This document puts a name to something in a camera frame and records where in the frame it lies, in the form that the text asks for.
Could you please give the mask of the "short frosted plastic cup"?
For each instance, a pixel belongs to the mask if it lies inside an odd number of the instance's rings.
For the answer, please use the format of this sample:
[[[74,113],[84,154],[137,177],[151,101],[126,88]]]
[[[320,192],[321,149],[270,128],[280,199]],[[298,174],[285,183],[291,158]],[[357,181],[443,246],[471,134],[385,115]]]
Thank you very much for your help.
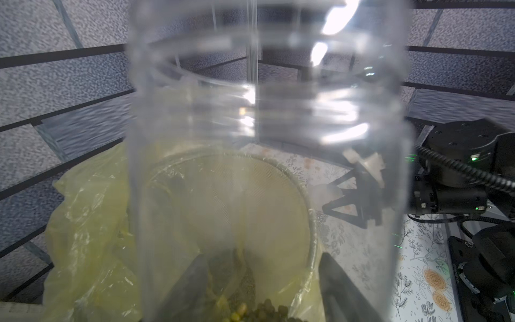
[[[144,321],[390,321],[409,1],[135,1]]]

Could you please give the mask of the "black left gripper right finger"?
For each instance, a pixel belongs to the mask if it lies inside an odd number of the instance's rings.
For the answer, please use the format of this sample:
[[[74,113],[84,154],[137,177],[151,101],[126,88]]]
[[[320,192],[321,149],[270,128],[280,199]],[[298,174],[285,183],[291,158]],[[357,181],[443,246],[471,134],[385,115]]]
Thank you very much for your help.
[[[319,263],[319,284],[326,321],[379,322],[382,317],[327,252]]]

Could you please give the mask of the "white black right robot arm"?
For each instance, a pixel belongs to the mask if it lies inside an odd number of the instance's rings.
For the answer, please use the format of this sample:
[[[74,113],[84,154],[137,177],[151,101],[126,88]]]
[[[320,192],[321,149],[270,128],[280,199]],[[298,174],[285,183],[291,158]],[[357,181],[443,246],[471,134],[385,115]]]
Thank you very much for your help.
[[[415,152],[395,321],[514,320],[514,133],[427,122]]]

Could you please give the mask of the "grey mesh waste bin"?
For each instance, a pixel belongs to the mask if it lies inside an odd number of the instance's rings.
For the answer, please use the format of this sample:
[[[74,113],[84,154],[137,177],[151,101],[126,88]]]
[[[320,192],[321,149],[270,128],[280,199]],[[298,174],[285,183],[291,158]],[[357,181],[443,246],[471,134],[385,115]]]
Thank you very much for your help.
[[[314,215],[284,165],[245,152],[191,150],[154,164],[135,191],[147,309],[198,255],[207,260],[214,299],[296,307],[307,297],[317,256]]]

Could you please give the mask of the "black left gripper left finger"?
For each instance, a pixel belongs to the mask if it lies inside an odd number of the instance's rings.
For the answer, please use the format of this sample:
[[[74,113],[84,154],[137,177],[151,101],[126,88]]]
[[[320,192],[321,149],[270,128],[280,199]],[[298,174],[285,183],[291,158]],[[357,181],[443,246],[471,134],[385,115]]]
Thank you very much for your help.
[[[204,321],[208,268],[206,258],[198,255],[165,296],[154,321]]]

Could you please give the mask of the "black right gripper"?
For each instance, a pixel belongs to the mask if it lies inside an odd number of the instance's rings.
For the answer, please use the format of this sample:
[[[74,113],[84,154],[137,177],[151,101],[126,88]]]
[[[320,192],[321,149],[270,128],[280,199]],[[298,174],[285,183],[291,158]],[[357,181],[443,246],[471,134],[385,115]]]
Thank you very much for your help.
[[[356,215],[336,211],[337,208],[354,205]],[[488,196],[483,186],[455,188],[433,182],[429,177],[415,177],[410,194],[408,214],[421,216],[429,214],[483,214],[488,206]],[[340,197],[322,206],[322,212],[331,217],[346,221],[356,227],[367,229],[367,223],[374,221],[382,225],[382,210],[375,201],[356,201],[350,197]]]

